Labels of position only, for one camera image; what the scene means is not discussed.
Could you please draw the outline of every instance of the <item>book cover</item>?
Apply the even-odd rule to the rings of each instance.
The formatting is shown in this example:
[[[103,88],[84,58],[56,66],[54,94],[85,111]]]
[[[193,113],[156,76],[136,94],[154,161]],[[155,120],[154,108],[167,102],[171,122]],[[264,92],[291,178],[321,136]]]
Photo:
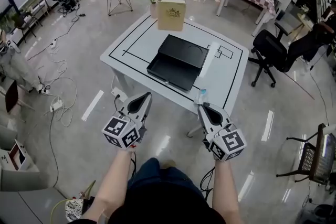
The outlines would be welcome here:
[[[185,15],[184,0],[157,1],[159,30],[182,31]]]

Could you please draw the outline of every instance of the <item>floor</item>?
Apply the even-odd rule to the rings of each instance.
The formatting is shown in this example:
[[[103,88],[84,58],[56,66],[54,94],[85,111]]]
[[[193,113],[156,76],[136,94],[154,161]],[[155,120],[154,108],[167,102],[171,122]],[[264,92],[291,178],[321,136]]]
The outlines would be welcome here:
[[[50,48],[33,57],[29,63],[38,70],[44,80],[62,77],[51,85],[51,93],[60,95],[70,106],[75,98],[72,122],[71,112],[54,118],[51,127],[51,141],[59,167],[56,188],[65,196],[78,196],[89,184],[96,180],[93,194],[113,161],[117,149],[107,143],[101,133],[106,121],[115,112],[111,94],[112,70],[99,60],[100,55],[149,8],[147,0],[131,0],[133,11],[125,6],[115,10],[116,15],[107,16],[106,0],[82,0],[79,13],[85,13],[71,28],[69,34],[57,41],[58,52],[50,54]],[[221,15],[216,16],[220,0],[186,0],[186,18],[213,29],[241,45],[251,48],[255,28],[254,21],[260,10],[249,6],[243,0],[230,0]],[[74,13],[65,18],[57,11],[42,21],[43,27],[37,27],[33,36],[22,43],[22,54],[30,58],[43,50],[52,39],[66,33],[71,26]],[[275,33],[270,21],[265,26]],[[276,87],[270,87],[267,74],[262,73],[255,88],[253,81],[258,67],[248,63],[240,92],[232,112],[232,119],[241,128],[248,146],[240,157],[231,160],[236,182],[241,216],[246,223],[294,223],[309,188],[308,181],[294,183],[294,177],[276,178],[276,173],[288,172],[295,168],[299,159],[299,142],[287,141],[287,136],[309,136],[317,131],[320,123],[326,123],[325,111],[319,91],[313,82],[305,64],[298,60],[287,75],[274,71]],[[336,118],[336,83],[329,66],[322,58],[311,74],[318,83],[327,105],[329,121]],[[296,83],[299,83],[307,94]],[[129,80],[137,92],[143,92],[144,86]],[[113,87],[120,88],[117,80]],[[103,91],[97,105],[88,119],[83,121],[85,110],[99,91]],[[25,141],[27,150],[39,167],[48,186],[56,180],[56,165],[49,145],[50,103],[54,97],[31,93],[25,96],[37,110],[35,113],[24,110],[23,117],[27,126],[20,139]],[[274,113],[269,136],[264,130],[269,111]],[[175,160],[177,167],[187,173],[199,186],[202,177],[214,166],[212,154],[201,143],[202,133],[193,138],[185,136],[197,123],[197,116],[178,104],[153,93],[151,113],[146,120],[148,133],[137,152],[138,167],[148,158],[155,156],[160,161]],[[323,202],[328,197],[324,186],[310,183],[311,197],[314,203]]]

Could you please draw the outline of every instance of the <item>water bottle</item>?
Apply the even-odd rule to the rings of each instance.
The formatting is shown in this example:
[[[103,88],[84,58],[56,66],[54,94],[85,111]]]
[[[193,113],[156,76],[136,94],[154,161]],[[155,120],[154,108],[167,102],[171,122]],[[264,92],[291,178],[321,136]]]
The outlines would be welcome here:
[[[200,89],[197,93],[195,103],[196,104],[203,104],[208,102],[208,94],[206,89]]]

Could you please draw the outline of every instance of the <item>black box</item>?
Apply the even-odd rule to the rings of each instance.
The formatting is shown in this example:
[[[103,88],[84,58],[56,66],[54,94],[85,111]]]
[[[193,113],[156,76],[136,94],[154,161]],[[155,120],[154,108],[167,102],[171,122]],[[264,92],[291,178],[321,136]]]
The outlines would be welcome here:
[[[147,72],[184,91],[190,91],[203,67],[208,49],[168,35]]]

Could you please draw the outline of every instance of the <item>dark pants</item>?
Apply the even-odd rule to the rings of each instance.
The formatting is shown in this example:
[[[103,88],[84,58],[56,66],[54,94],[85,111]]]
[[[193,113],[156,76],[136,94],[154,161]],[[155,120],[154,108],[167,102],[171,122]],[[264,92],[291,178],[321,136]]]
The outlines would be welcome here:
[[[315,24],[311,32],[294,41],[290,46],[292,48],[301,47],[301,49],[305,51],[302,55],[304,60],[310,62],[318,52],[319,48],[325,44],[329,44],[333,39],[332,35],[325,34],[325,30],[326,29],[323,26]]]
[[[156,158],[150,158],[140,167],[140,170],[128,181],[128,189],[158,182],[167,182],[189,188],[204,198],[201,191],[187,175],[175,167],[160,169],[159,161]]]

